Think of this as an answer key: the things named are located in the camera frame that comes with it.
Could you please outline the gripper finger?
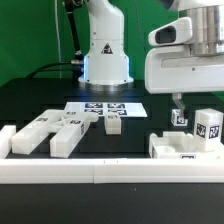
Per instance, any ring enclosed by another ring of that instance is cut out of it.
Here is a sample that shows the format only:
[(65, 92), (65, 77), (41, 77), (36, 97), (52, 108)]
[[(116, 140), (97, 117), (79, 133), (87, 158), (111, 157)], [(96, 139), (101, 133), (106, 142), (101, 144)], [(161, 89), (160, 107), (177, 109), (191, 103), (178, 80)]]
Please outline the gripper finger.
[(181, 93), (173, 93), (172, 94), (172, 100), (175, 103), (175, 105), (177, 106), (177, 108), (180, 110), (180, 115), (185, 118), (185, 109), (186, 109), (186, 105), (184, 104), (183, 100), (182, 100), (182, 94)]

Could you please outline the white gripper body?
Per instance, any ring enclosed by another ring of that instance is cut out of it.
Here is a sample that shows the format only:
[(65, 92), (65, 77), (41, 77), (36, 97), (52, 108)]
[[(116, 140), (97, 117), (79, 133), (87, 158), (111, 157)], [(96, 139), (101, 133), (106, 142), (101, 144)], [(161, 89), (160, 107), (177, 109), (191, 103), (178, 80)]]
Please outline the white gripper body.
[(192, 56), (186, 45), (150, 50), (145, 87), (151, 94), (224, 91), (224, 55)]

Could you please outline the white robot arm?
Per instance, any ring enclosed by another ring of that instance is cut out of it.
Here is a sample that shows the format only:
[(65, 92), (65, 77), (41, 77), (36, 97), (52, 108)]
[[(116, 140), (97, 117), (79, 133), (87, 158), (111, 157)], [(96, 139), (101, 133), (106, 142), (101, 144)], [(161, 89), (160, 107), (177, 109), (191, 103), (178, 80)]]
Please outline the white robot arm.
[[(180, 110), (188, 92), (224, 91), (224, 0), (158, 0), (178, 18), (148, 35), (145, 88), (170, 93)], [(63, 0), (69, 18), (78, 82), (98, 91), (130, 86), (124, 53), (124, 16), (108, 0)]]

